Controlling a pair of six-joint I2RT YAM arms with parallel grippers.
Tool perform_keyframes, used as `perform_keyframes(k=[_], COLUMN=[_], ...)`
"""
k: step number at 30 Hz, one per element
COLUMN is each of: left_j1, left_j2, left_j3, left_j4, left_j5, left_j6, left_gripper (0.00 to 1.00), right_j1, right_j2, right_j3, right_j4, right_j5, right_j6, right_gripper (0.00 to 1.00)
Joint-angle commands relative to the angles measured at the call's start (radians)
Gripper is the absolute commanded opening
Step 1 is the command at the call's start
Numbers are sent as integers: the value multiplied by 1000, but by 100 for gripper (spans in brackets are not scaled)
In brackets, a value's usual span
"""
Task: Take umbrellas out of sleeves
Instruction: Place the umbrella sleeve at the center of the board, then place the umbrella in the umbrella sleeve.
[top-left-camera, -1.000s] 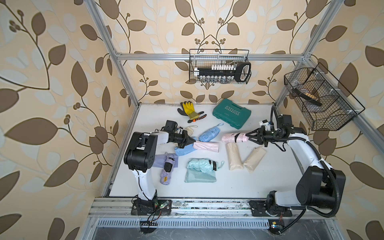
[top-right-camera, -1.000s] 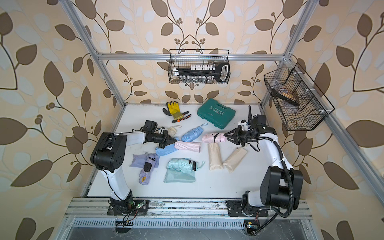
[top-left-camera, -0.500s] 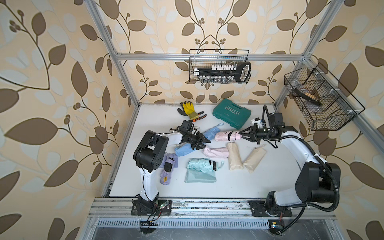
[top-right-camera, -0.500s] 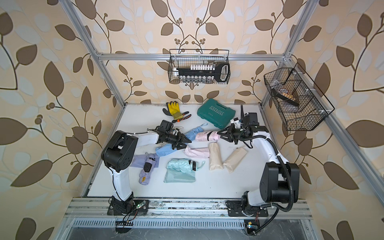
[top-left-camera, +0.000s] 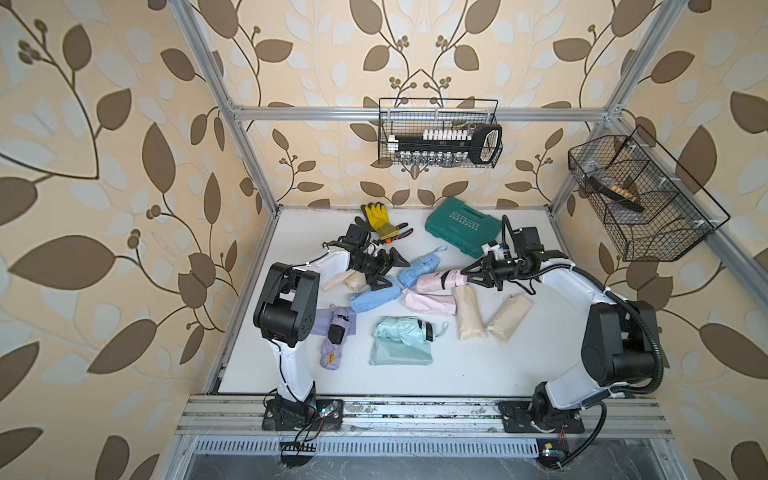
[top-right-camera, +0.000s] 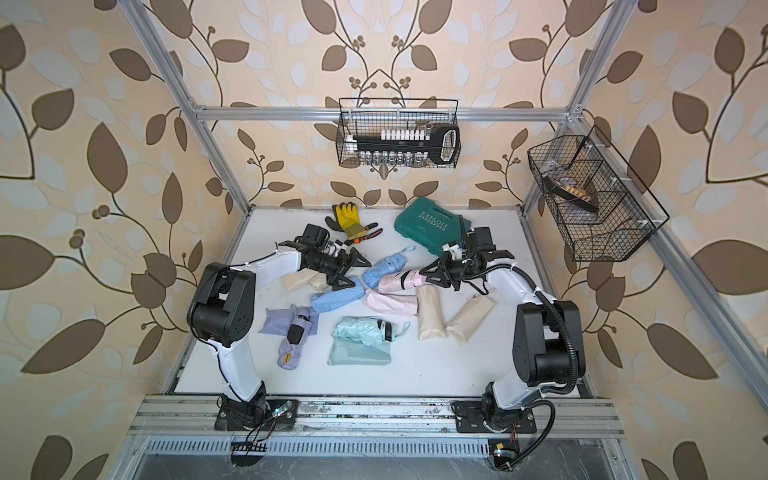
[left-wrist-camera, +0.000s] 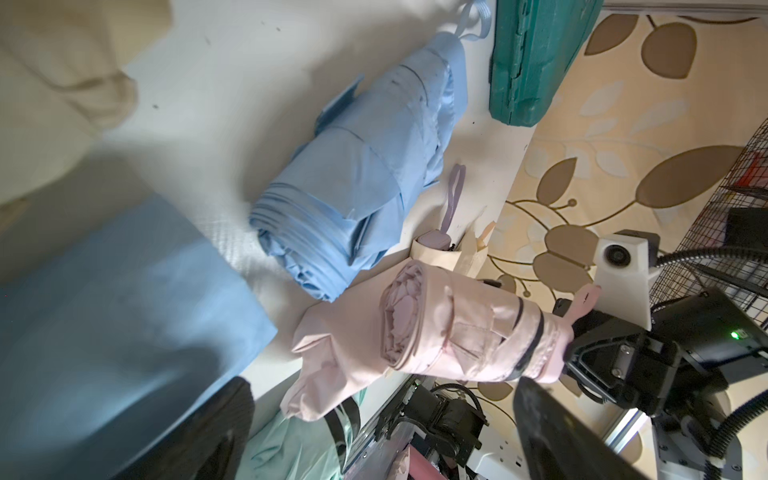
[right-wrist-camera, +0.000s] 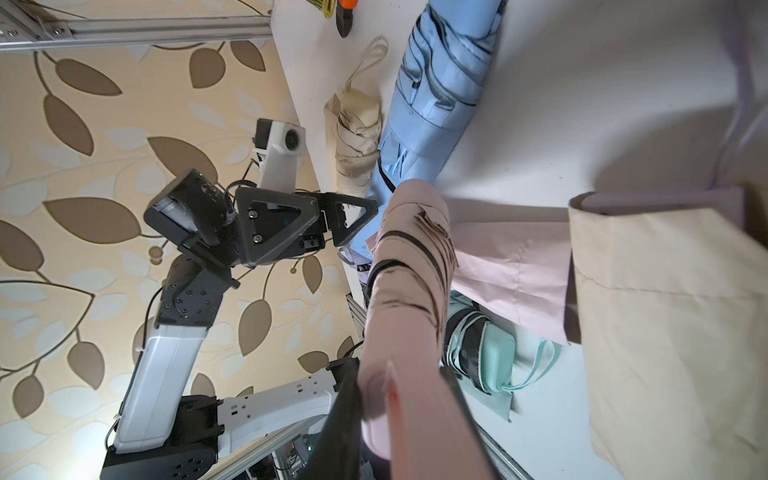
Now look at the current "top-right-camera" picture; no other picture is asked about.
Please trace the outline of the beige sleeved umbrella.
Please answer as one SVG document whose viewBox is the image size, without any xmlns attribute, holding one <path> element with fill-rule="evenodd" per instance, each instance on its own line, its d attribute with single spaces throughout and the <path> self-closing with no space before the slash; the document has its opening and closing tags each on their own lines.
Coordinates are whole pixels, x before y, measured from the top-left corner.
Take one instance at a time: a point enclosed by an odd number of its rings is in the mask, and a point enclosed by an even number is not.
<svg viewBox="0 0 768 480">
<path fill-rule="evenodd" d="M 313 270 L 301 269 L 297 272 L 282 276 L 280 282 L 286 291 L 293 292 L 308 284 L 315 275 L 316 272 Z"/>
</svg>

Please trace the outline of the blue sleeved umbrella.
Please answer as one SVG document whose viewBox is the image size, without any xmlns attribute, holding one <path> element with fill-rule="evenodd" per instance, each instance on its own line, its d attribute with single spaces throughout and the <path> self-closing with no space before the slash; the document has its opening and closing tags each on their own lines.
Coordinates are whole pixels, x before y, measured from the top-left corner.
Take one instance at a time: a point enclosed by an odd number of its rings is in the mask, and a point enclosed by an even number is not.
<svg viewBox="0 0 768 480">
<path fill-rule="evenodd" d="M 328 313 L 343 308 L 365 296 L 365 288 L 359 277 L 352 278 L 354 286 L 338 291 L 327 291 L 312 296 L 311 307 L 318 313 Z"/>
</svg>

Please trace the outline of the pink sleeved umbrella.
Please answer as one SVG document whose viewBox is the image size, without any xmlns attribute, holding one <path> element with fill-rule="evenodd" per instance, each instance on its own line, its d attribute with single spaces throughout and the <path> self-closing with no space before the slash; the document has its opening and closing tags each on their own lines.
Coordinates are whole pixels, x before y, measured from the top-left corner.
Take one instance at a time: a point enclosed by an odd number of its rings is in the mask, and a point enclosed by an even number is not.
<svg viewBox="0 0 768 480">
<path fill-rule="evenodd" d="M 372 311 L 405 317 L 418 315 L 418 299 L 415 295 L 388 295 L 369 289 L 363 303 Z"/>
</svg>

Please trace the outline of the purple umbrella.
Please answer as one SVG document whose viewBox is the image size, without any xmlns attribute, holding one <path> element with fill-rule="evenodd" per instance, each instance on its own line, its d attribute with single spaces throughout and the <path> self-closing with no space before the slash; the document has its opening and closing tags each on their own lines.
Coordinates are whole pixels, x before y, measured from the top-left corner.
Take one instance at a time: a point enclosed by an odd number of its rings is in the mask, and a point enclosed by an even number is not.
<svg viewBox="0 0 768 480">
<path fill-rule="evenodd" d="M 289 323 L 286 337 L 278 349 L 277 364 L 285 370 L 298 368 L 307 340 L 317 334 L 318 313 L 312 307 L 297 307 Z"/>
</svg>

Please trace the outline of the mint green umbrella sleeve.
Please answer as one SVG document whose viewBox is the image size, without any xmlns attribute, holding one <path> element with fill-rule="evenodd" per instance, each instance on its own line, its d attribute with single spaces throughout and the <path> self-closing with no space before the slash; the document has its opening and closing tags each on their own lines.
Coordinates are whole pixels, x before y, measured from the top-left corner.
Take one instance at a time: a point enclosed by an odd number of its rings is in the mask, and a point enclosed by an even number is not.
<svg viewBox="0 0 768 480">
<path fill-rule="evenodd" d="M 330 366 L 383 366 L 391 363 L 390 346 L 365 345 L 346 339 L 335 339 L 327 364 Z"/>
</svg>

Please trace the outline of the purple umbrella sleeve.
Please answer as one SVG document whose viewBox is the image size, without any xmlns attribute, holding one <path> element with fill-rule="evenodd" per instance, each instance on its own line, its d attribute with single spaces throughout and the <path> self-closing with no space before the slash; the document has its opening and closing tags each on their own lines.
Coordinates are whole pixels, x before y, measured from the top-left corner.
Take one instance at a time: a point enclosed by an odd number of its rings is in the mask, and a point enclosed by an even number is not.
<svg viewBox="0 0 768 480">
<path fill-rule="evenodd" d="M 312 307 L 296 307 L 292 305 L 288 309 L 267 309 L 266 318 L 260 333 L 285 337 L 296 315 L 304 315 L 311 325 L 308 330 L 310 336 L 316 335 L 319 323 L 319 313 Z"/>
</svg>

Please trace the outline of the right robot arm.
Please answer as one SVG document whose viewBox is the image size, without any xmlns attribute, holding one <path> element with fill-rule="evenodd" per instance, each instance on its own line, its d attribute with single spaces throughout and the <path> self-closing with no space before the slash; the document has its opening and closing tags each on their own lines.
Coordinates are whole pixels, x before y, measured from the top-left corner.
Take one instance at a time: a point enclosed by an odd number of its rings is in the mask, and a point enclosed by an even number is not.
<svg viewBox="0 0 768 480">
<path fill-rule="evenodd" d="M 576 389 L 586 370 L 579 308 L 539 286 L 512 253 L 496 247 L 488 227 L 463 232 L 420 274 L 455 291 L 481 280 L 515 308 L 513 369 L 486 387 L 482 402 L 488 415 L 523 411 Z"/>
</svg>

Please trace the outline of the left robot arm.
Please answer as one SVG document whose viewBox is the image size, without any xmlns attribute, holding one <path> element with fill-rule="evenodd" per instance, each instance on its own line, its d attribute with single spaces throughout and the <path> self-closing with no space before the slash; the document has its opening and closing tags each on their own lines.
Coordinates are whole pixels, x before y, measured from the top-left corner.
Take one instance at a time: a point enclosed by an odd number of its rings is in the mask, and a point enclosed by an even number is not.
<svg viewBox="0 0 768 480">
<path fill-rule="evenodd" d="M 187 323 L 197 341 L 215 355 L 224 395 L 248 403 L 265 395 L 247 336 L 253 324 L 256 292 L 302 269 L 321 273 L 334 291 L 353 288 L 352 268 L 369 267 L 357 248 L 330 251 L 330 233 L 309 224 L 302 235 L 277 244 L 274 252 L 239 264 L 211 263 L 198 283 Z"/>
</svg>

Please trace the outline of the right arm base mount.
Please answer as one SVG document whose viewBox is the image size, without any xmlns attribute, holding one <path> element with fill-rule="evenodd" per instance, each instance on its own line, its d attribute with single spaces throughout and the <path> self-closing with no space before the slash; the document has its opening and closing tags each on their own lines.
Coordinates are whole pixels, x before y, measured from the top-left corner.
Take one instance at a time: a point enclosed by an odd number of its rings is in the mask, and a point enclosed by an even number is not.
<svg viewBox="0 0 768 480">
<path fill-rule="evenodd" d="M 529 410 L 501 409 L 492 396 L 475 400 L 456 400 L 451 404 L 456 430 L 462 434 L 533 434 L 535 417 Z"/>
</svg>

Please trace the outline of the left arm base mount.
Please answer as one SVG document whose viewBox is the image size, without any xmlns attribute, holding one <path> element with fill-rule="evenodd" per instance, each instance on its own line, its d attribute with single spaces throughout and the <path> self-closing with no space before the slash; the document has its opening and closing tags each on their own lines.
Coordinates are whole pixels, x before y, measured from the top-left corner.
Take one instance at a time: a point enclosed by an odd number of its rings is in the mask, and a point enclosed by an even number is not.
<svg viewBox="0 0 768 480">
<path fill-rule="evenodd" d="M 252 431 L 272 425 L 293 425 L 299 402 L 295 399 L 268 399 L 257 394 L 250 402 L 234 400 L 221 394 L 215 418 L 216 431 Z"/>
</svg>

